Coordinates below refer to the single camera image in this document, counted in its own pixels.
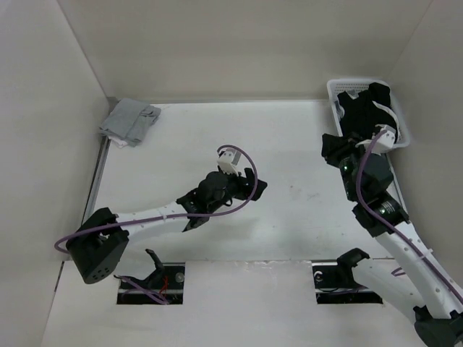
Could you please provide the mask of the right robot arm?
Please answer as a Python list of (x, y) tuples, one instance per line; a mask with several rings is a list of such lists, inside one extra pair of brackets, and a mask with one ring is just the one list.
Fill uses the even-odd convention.
[(321, 155), (337, 167), (357, 222), (400, 265), (408, 277), (377, 266), (359, 248), (337, 259), (337, 281), (364, 286), (401, 312), (426, 346), (462, 342), (462, 288), (439, 264), (417, 235), (407, 212), (387, 191), (394, 179), (390, 165), (377, 151), (392, 141), (389, 130), (371, 140), (323, 134)]

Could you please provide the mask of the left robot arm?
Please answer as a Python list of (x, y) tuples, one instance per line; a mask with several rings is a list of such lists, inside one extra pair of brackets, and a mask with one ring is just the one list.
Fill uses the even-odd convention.
[(127, 247), (171, 232), (186, 232), (207, 223), (234, 200), (247, 204), (260, 199), (268, 183), (251, 168), (244, 174), (210, 172), (196, 188), (163, 207), (138, 213), (114, 213), (108, 207), (96, 210), (69, 238), (65, 247), (84, 283), (94, 284), (118, 275)]

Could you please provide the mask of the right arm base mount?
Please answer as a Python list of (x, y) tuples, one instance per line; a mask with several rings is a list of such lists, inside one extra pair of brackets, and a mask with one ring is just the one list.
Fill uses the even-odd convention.
[(312, 269), (318, 304), (383, 304), (378, 294), (346, 278), (337, 262), (313, 262)]

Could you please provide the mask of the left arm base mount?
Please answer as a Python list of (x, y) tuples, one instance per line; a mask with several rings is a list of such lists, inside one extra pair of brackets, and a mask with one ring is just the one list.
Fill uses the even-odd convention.
[(184, 301), (186, 264), (162, 262), (152, 249), (145, 252), (153, 267), (143, 279), (115, 275), (119, 281), (116, 303), (119, 305), (181, 305)]

